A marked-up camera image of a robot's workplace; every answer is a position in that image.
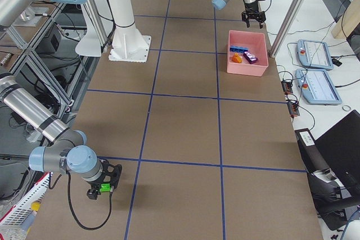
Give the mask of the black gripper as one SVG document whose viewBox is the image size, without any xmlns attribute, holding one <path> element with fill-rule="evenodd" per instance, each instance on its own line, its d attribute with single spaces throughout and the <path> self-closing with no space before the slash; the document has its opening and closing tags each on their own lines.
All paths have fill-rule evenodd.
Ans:
<svg viewBox="0 0 360 240">
<path fill-rule="evenodd" d="M 90 184 L 90 189 L 87 191 L 87 196 L 91 200 L 96 200 L 101 194 L 101 186 L 108 184 L 110 191 L 113 191 L 119 183 L 122 174 L 122 165 L 112 165 L 107 159 L 99 159 L 100 167 L 95 176 L 86 179 Z"/>
<path fill-rule="evenodd" d="M 250 27 L 250 19 L 256 20 L 259 23 L 259 28 L 263 28 L 263 23 L 266 20 L 264 11 L 259 11 L 259 1 L 264 0 L 243 0 L 245 11 L 241 13 L 242 21 L 246 23 L 247 28 Z"/>
</svg>

